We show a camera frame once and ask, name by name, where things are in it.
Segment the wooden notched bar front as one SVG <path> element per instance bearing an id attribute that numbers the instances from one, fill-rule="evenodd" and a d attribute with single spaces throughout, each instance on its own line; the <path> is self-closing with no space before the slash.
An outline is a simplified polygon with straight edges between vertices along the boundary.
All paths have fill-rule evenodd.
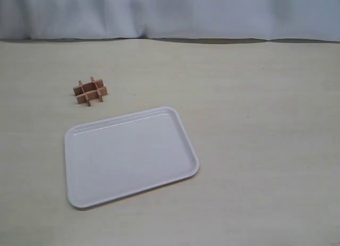
<path id="1" fill-rule="evenodd" d="M 103 102 L 103 97 L 107 96 L 107 92 L 100 91 L 90 91 L 76 96 L 77 102 L 79 104 L 87 103 L 90 106 L 90 102 L 94 99 L 98 99 L 100 102 Z"/>

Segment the white plastic tray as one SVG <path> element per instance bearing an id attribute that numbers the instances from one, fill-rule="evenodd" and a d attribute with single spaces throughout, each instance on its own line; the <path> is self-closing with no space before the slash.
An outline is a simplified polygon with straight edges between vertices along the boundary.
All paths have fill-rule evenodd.
<path id="1" fill-rule="evenodd" d="M 88 209 L 188 179 L 200 162 L 168 106 L 79 124 L 64 136 L 69 203 Z"/>

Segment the white backdrop cloth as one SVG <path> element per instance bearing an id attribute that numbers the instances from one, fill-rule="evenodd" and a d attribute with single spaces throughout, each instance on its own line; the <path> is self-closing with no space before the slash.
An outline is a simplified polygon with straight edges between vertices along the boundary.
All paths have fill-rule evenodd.
<path id="1" fill-rule="evenodd" d="M 339 0 L 1 0 L 2 39 L 339 41 Z"/>

